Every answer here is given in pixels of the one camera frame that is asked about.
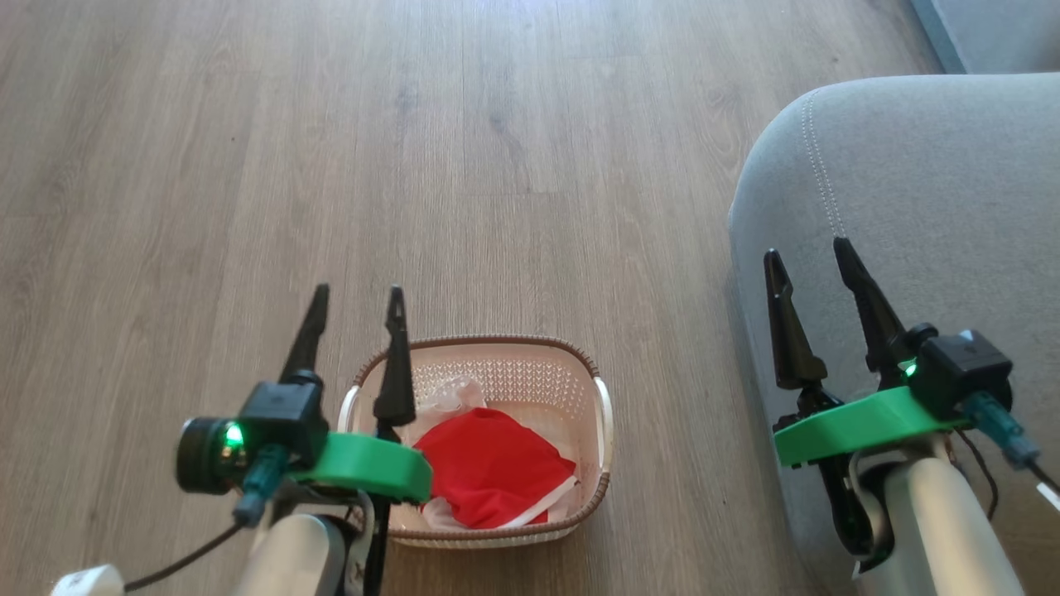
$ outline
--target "wooden floor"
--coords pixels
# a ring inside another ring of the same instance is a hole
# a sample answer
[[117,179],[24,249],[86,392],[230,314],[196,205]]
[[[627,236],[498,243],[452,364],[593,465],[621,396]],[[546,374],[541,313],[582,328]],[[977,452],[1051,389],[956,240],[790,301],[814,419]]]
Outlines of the wooden floor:
[[[384,344],[555,335],[615,401],[568,539],[393,548],[387,594],[814,594],[739,365],[740,168],[824,84],[935,72],[904,0],[0,0],[0,589],[140,576],[228,523],[186,418],[332,283],[328,414]],[[249,537],[144,594],[227,594]]]

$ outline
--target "laundry basket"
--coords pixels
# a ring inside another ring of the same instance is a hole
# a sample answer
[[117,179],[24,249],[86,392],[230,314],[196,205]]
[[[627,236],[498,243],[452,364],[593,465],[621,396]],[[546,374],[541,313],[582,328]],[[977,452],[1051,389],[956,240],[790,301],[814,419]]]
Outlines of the laundry basket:
[[[390,512],[390,537],[431,548],[496,548],[547,542],[567,536],[603,499],[611,476],[614,433],[611,398],[600,373],[581,350],[559,339],[525,336],[464,336],[414,341],[412,383],[417,405],[460,375],[478,381],[487,406],[507,413],[543,437],[569,445],[577,463],[577,506],[566,519],[520,528],[437,530],[410,505]],[[369,362],[339,410],[338,430],[375,431],[372,405],[383,382],[386,354]]]

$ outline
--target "red cloth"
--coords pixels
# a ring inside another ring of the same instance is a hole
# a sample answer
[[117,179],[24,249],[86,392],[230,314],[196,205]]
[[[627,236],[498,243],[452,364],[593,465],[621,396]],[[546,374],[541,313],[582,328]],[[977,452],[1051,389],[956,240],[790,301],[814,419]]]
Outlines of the red cloth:
[[[538,504],[575,473],[575,462],[507,414],[475,408],[427,432],[416,449],[435,471],[431,496],[475,529],[500,527]],[[542,513],[531,523],[546,521]]]

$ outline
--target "green bracket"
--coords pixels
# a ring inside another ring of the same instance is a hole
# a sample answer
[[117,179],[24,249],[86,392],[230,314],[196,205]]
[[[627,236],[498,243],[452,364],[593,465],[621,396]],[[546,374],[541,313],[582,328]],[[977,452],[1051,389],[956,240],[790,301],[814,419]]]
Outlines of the green bracket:
[[401,502],[430,499],[434,472],[423,453],[369,435],[329,433],[317,466],[292,472],[296,483],[363,490]]
[[815,414],[779,431],[773,441],[780,464],[788,467],[965,424],[964,419],[936,420],[908,387],[895,387]]

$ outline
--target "brown basket rim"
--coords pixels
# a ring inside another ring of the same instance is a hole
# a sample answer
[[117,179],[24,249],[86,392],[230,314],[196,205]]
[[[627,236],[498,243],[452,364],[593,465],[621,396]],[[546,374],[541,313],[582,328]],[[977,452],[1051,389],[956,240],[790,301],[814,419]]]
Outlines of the brown basket rim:
[[[597,368],[596,363],[593,358],[588,356],[580,348],[576,347],[573,344],[564,341],[563,339],[558,339],[555,337],[543,337],[536,335],[448,335],[444,337],[436,337],[431,339],[420,339],[409,344],[409,350],[422,349],[422,348],[437,348],[443,346],[457,346],[461,344],[530,344],[536,346],[546,346],[549,348],[559,348],[566,352],[569,352],[575,357],[577,357],[589,371],[589,374],[594,379],[600,378],[600,369]],[[365,385],[365,379],[368,378],[368,373],[374,369],[381,362],[386,360],[386,350],[381,350],[371,360],[368,361],[365,366],[360,367],[357,372],[357,376],[354,379],[353,384],[363,387]],[[505,528],[505,529],[494,529],[494,530],[469,530],[469,531],[421,531],[421,530],[403,530],[398,528],[390,528],[390,537],[394,539],[404,540],[423,540],[423,541],[475,541],[475,540],[505,540],[510,538],[522,538],[526,536],[533,536],[538,533],[552,532],[558,530],[565,530],[581,524],[586,518],[593,514],[600,506],[600,502],[603,501],[604,494],[607,492],[607,487],[611,485],[611,471],[604,470],[600,474],[600,480],[597,483],[596,492],[593,493],[593,498],[588,503],[583,505],[577,513],[573,515],[561,520],[559,522],[552,522],[548,524],[536,524],[533,526],[523,526],[520,528]]]

